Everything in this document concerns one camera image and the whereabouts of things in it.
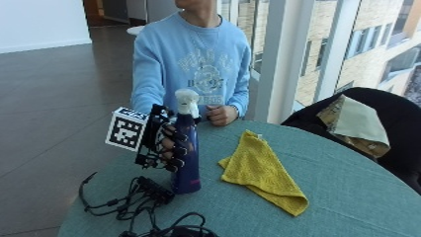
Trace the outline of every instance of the hand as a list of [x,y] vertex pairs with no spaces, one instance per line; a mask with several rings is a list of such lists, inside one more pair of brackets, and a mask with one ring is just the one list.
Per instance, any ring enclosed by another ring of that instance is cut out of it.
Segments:
[[169,160],[172,158],[172,155],[173,155],[172,154],[173,141],[168,137],[165,137],[161,140],[160,145],[162,147],[162,150],[166,150],[166,152],[161,153],[161,158],[162,158],[162,160]]
[[206,109],[206,117],[216,126],[229,124],[238,117],[236,108],[230,106],[206,106]]

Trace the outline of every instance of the yellow cloth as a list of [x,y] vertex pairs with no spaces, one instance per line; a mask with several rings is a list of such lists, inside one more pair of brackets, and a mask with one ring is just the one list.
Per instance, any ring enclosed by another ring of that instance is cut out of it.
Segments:
[[302,213],[307,199],[266,142],[253,132],[246,130],[242,133],[234,154],[218,164],[225,169],[224,181],[245,185],[293,216]]

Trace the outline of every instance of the person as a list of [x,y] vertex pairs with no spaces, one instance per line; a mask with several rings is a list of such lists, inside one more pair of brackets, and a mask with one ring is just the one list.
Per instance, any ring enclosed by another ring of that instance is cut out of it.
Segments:
[[222,126],[249,104],[250,46],[244,32],[217,14],[217,0],[174,0],[180,10],[145,25],[134,41],[133,110],[153,104],[177,112],[174,91],[200,95],[202,120]]

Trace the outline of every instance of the round table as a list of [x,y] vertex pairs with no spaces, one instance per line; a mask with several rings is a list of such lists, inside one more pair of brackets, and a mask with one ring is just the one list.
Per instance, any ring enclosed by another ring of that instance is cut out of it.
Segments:
[[[291,217],[246,187],[221,181],[217,162],[230,156],[245,130],[262,134],[309,206]],[[378,165],[333,141],[293,127],[237,120],[224,127],[198,124],[201,190],[176,196],[157,208],[157,226],[168,227],[186,212],[197,211],[205,227],[220,236],[421,236],[421,197]],[[169,187],[169,172],[142,170],[134,156],[118,157],[85,186],[92,204],[122,197],[132,178],[145,176]],[[190,217],[184,224],[198,224]],[[94,217],[73,203],[60,227],[60,237],[118,236],[129,221],[114,215]],[[141,214],[134,232],[150,229]]]

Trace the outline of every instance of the bottle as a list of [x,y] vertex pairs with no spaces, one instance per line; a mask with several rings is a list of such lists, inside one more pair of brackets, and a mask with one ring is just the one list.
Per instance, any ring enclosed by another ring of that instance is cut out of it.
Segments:
[[198,176],[198,139],[196,133],[196,120],[198,119],[197,101],[198,94],[189,89],[174,92],[177,99],[177,114],[173,124],[176,131],[186,136],[181,142],[185,154],[174,157],[184,162],[184,166],[172,173],[170,187],[177,195],[193,193],[200,190]]

